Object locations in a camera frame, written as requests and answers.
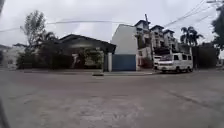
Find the street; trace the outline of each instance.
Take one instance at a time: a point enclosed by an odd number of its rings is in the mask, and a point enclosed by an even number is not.
[[[0,71],[11,128],[224,128],[224,71],[149,76]]]

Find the van window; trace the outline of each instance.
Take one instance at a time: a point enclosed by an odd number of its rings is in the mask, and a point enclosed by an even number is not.
[[[191,56],[188,56],[188,60],[192,60]]]
[[[186,55],[182,55],[183,60],[187,60],[187,56]]]
[[[174,60],[179,60],[179,56],[178,55],[174,55]]]
[[[171,61],[172,60],[172,55],[165,55],[162,56],[160,61]]]
[[[156,56],[156,57],[154,57],[155,59],[160,59],[161,57],[159,57],[159,56]]]

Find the house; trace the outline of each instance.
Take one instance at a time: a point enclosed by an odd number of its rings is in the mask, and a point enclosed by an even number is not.
[[[24,52],[25,52],[25,45],[23,44],[13,45],[10,49],[8,49],[4,53],[3,67],[8,69],[16,69],[17,58],[19,57],[20,53]]]
[[[95,69],[102,68],[103,66],[104,69],[107,70],[107,55],[114,54],[116,49],[116,45],[108,43],[106,41],[75,34],[67,35],[61,38],[59,42],[63,54],[73,56],[74,62],[71,65],[71,68]]]
[[[0,66],[3,66],[4,54],[8,51],[8,49],[10,49],[10,47],[0,44]]]

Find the building facade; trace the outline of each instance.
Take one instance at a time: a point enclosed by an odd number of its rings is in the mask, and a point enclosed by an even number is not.
[[[134,26],[120,24],[111,40],[112,44],[117,45],[115,54],[136,56],[136,69],[145,62],[152,65],[153,55],[178,51],[178,41],[173,31],[163,31],[164,27],[159,25],[149,28],[149,24],[144,20]]]

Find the overcast sky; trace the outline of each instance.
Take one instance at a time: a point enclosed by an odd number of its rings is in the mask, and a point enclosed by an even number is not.
[[[183,16],[194,8],[201,0],[6,0],[0,20],[0,30],[19,27],[24,24],[26,15],[34,10],[45,14],[47,22],[68,20],[105,20],[125,22],[134,25],[144,14],[148,15],[151,26],[165,25]],[[200,9],[207,8],[207,3]],[[202,41],[213,39],[211,22],[216,17],[215,8],[209,8],[201,13],[170,26],[175,36],[181,35],[180,28],[194,25],[199,33],[205,36]],[[97,39],[110,41],[118,24],[112,23],[75,23],[48,25],[47,29],[58,37],[67,34],[81,34]],[[26,43],[22,31],[0,32],[0,43],[12,45]]]

